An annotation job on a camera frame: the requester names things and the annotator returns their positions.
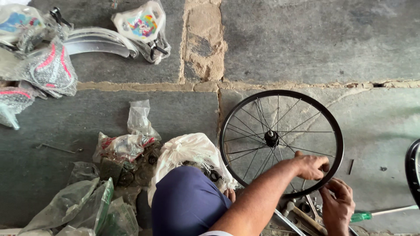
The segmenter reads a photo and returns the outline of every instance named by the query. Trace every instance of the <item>bicycle wheel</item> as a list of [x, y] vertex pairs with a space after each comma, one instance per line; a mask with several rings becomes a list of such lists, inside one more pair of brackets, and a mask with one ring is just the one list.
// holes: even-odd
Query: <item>bicycle wheel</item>
[[408, 186], [410, 187], [411, 194], [416, 201], [417, 206], [420, 207], [420, 139], [411, 144], [405, 155], [405, 175], [407, 177]]
[[285, 199], [305, 196], [326, 184], [338, 170], [344, 150], [340, 127], [328, 109], [289, 90], [260, 92], [241, 101], [226, 116], [219, 145], [224, 164], [244, 187], [278, 161], [293, 158], [297, 150], [329, 158], [330, 170], [323, 179], [294, 178]]

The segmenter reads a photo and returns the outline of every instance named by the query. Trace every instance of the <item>screwdriver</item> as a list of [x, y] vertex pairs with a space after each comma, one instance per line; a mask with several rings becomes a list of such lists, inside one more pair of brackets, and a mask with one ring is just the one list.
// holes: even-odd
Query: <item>screwdriver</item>
[[362, 221], [362, 220], [370, 220], [370, 219], [372, 219], [372, 217], [374, 215], [382, 215], [382, 214], [386, 214], [386, 213], [398, 212], [398, 211], [410, 210], [410, 209], [419, 209], [419, 207], [417, 205], [412, 205], [412, 206], [391, 208], [391, 209], [386, 209], [386, 210], [379, 210], [379, 211], [374, 211], [374, 212], [368, 212], [368, 211], [358, 212], [358, 213], [354, 213], [352, 215], [352, 217], [350, 218], [350, 222], [359, 222], [359, 221]]

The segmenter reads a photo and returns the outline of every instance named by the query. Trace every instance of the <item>hand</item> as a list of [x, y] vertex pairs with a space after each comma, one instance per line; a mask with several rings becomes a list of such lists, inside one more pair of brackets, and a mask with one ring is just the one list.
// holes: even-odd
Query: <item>hand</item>
[[234, 203], [236, 201], [236, 194], [233, 189], [226, 189], [223, 193], [226, 197], [229, 198], [229, 200]]
[[347, 236], [350, 218], [356, 204], [353, 190], [341, 179], [332, 178], [319, 192], [322, 196], [322, 216], [329, 235]]
[[301, 151], [294, 154], [291, 161], [297, 166], [297, 176], [307, 180], [318, 180], [324, 178], [324, 173], [330, 169], [329, 160], [325, 156], [303, 155]]

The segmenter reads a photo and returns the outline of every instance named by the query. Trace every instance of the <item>green screwdriver handle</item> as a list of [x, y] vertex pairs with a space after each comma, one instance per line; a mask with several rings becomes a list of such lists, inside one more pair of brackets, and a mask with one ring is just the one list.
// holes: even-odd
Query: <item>green screwdriver handle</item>
[[360, 212], [354, 213], [350, 218], [350, 222], [359, 222], [362, 220], [370, 220], [372, 219], [372, 214], [370, 212]]

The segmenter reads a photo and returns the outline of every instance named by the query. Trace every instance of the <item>wheel hub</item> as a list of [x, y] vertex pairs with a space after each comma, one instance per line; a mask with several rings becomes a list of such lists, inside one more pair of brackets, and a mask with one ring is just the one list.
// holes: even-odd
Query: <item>wheel hub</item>
[[264, 134], [265, 143], [269, 147], [275, 147], [278, 143], [278, 134], [276, 131], [269, 130]]

